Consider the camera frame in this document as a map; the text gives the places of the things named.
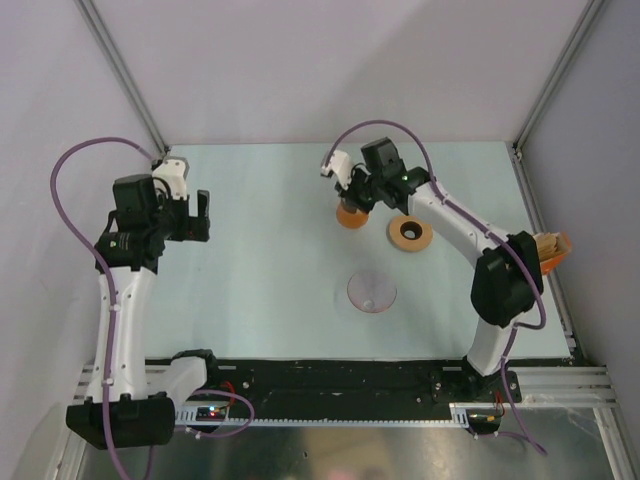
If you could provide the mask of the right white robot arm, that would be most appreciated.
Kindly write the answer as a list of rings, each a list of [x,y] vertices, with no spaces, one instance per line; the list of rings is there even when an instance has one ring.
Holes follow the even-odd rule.
[[[474,216],[422,167],[407,168],[388,138],[361,149],[358,165],[343,151],[327,156],[325,175],[337,177],[343,202],[364,213],[382,202],[432,226],[473,267],[471,303],[479,316],[466,355],[473,368],[462,376],[464,393],[486,400],[498,388],[495,372],[507,361],[512,333],[526,312],[543,305],[544,290],[534,237],[510,234]]]

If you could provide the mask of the clear glass dripper cone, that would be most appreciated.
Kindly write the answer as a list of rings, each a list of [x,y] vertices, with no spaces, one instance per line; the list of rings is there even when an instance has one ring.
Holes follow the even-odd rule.
[[[378,314],[388,310],[396,301],[397,287],[385,272],[361,270],[347,283],[347,298],[359,311]]]

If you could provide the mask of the orange glass carafe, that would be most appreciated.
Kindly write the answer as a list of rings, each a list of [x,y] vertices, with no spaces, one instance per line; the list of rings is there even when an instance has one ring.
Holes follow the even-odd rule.
[[[341,200],[336,208],[336,219],[344,228],[357,230],[369,220],[369,214]]]

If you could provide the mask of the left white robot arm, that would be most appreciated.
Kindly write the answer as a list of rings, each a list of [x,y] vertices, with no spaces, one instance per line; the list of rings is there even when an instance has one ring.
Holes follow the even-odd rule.
[[[113,196],[115,208],[92,246],[100,256],[101,294],[95,364],[84,401],[66,411],[67,426],[99,450],[167,444],[177,408],[194,393],[214,397],[222,385],[209,349],[175,354],[153,382],[143,352],[146,307],[165,244],[209,240],[208,191],[197,193],[196,216],[180,173],[119,178]]]

